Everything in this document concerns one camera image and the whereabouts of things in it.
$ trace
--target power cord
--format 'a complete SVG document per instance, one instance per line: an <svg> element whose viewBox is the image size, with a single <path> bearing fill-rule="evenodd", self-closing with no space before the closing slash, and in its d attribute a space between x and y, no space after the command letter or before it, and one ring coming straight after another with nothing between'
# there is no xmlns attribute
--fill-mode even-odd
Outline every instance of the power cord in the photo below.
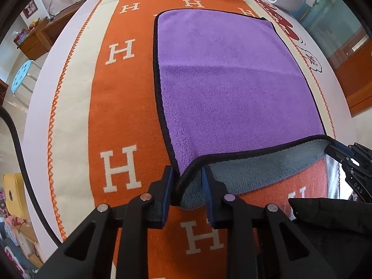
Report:
<svg viewBox="0 0 372 279"><path fill-rule="evenodd" d="M25 219L25 220L21 223L21 225L20 225L19 228L18 228L18 233L19 233L19 231L21 230L21 226L22 226L22 224L24 224L26 221L27 221L27 219Z"/></svg>
<svg viewBox="0 0 372 279"><path fill-rule="evenodd" d="M38 250L36 249L36 245L35 245L35 243L33 244L33 249L34 249L35 256L37 257L37 259L39 259L39 261L40 261L42 264L44 264L43 261L42 261L41 258L40 258L40 255L38 254Z"/></svg>
<svg viewBox="0 0 372 279"><path fill-rule="evenodd" d="M50 3L49 3L49 7L48 7L48 13L49 13L49 16L55 16L55 15L52 15L51 13L50 13L50 6L52 6L52 3L53 3L53 0L50 0Z"/></svg>
<svg viewBox="0 0 372 279"><path fill-rule="evenodd" d="M40 205L38 203L38 200L36 199L35 193L33 192L32 185L30 182L30 179L27 174L27 169L25 165L25 160L23 159L23 154L22 154L22 149L21 149L21 144L19 142L18 134L17 134L17 129L14 125L14 122L10 116L10 114L4 109L4 107L0 106L0 117L4 120L5 124L8 126L8 129L10 131L10 134L12 136L13 144L14 144L14 149L16 150L16 155L17 155L17 160L19 164L20 171L22 173L23 181L26 186L26 190L28 192L28 195L30 196L32 205L35 209L36 214L38 215L41 224L43 225L44 229L52 238L53 242L56 244L57 247L59 247L62 243L58 239L57 235L53 232L52 228L50 227L48 221L46 220Z"/></svg>

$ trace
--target purple towel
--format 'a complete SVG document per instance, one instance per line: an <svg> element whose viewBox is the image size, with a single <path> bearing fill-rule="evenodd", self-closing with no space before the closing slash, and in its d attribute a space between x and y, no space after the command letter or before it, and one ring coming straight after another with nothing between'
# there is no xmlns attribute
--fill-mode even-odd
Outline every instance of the purple towel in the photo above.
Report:
<svg viewBox="0 0 372 279"><path fill-rule="evenodd" d="M271 22L171 10L159 15L154 38L159 118L181 174L201 155L324 134L305 77Z"/></svg>

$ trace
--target tiled floor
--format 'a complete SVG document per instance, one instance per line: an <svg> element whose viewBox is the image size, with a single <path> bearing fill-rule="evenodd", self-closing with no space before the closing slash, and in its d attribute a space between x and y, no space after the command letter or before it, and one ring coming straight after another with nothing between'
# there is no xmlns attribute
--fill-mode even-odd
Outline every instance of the tiled floor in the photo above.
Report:
<svg viewBox="0 0 372 279"><path fill-rule="evenodd" d="M42 67L47 58L47 53L41 56L36 60L36 63ZM10 91L11 84L13 82L14 76L17 73L18 69L23 65L28 58L21 53L18 59L16 60L10 74L8 77L7 83L9 84L8 91L5 95L3 107L9 112L10 116L12 117L14 124L17 128L19 139L22 143L23 134L25 131L25 124L27 118L27 108L19 102ZM30 74L33 76L39 75L39 69L35 66L31 66ZM28 86L30 89L33 89L35 86L35 81L31 78L26 77L24 81L25 85ZM21 99L21 101L28 105L30 103L31 93L26 90L24 87L20 87L16 92L17 96ZM10 132L6 124L3 120L0 120L0 177L3 176L4 173L17 173L19 172L19 166L16 158L16 153L14 150L12 138L10 136Z"/></svg>

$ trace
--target metal screw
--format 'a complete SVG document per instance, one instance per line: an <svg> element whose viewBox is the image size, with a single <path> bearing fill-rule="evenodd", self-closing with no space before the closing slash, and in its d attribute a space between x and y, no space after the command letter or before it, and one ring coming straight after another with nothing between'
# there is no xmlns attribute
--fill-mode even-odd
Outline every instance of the metal screw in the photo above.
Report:
<svg viewBox="0 0 372 279"><path fill-rule="evenodd" d="M278 211L278 206L277 205L274 205L273 203L269 204L267 206L267 209L270 211L270 212L277 212Z"/></svg>
<svg viewBox="0 0 372 279"><path fill-rule="evenodd" d="M234 194L225 194L224 199L226 201L234 201L235 200L235 195Z"/></svg>
<svg viewBox="0 0 372 279"><path fill-rule="evenodd" d="M106 212L108 210L109 206L105 203L100 204L97 207L98 212Z"/></svg>
<svg viewBox="0 0 372 279"><path fill-rule="evenodd" d="M143 201L148 201L152 198L153 196L150 193L143 193L140 196L140 199Z"/></svg>

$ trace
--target microfiber towel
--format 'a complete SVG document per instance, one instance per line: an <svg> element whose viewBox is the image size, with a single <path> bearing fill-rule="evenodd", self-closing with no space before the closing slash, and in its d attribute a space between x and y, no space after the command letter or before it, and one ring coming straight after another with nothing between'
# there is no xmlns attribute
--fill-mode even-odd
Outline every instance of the microfiber towel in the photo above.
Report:
<svg viewBox="0 0 372 279"><path fill-rule="evenodd" d="M229 193L240 195L269 186L306 169L324 157L324 149L329 143L326 139L316 139L274 153L220 161L209 166L215 180L223 182ZM319 177L313 177L313 182L316 183L318 179ZM329 180L328 185L337 184ZM180 206L192 210L203 204L201 171L198 171L185 190Z"/></svg>
<svg viewBox="0 0 372 279"><path fill-rule="evenodd" d="M271 22L170 10L154 28L159 120L172 165L272 147L324 129L295 59Z"/></svg>

